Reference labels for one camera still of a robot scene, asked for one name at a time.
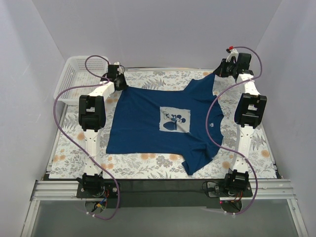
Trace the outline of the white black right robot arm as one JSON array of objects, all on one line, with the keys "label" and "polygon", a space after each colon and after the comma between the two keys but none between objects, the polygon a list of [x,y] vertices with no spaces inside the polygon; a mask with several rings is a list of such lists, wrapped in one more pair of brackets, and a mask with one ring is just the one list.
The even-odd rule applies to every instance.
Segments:
[{"label": "white black right robot arm", "polygon": [[232,76],[236,84],[241,85],[241,97],[234,116],[237,124],[237,152],[234,153],[233,165],[228,169],[223,184],[224,192],[235,196],[250,190],[246,158],[255,129],[262,121],[267,97],[260,94],[255,86],[253,72],[249,69],[251,54],[239,53],[236,49],[228,49],[228,53],[229,56],[222,59],[214,73],[222,78]]}]

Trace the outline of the blue printed t-shirt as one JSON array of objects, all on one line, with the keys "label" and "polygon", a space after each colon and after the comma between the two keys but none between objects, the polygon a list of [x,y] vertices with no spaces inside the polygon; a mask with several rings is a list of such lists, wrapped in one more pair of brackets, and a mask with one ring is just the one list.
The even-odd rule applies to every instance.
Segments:
[{"label": "blue printed t-shirt", "polygon": [[129,87],[116,105],[106,152],[177,154],[188,175],[209,164],[223,142],[224,117],[213,94],[215,75],[180,91]]}]

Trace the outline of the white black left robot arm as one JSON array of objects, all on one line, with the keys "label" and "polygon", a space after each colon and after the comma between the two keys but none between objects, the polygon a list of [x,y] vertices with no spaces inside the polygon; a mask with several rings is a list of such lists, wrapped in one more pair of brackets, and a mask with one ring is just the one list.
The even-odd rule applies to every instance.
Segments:
[{"label": "white black left robot arm", "polygon": [[102,169],[99,167],[101,132],[106,124],[105,101],[115,91],[128,88],[120,62],[110,64],[103,76],[109,79],[108,83],[102,80],[99,87],[79,98],[79,124],[83,129],[85,151],[89,154],[79,182],[84,191],[96,198],[105,191]]}]

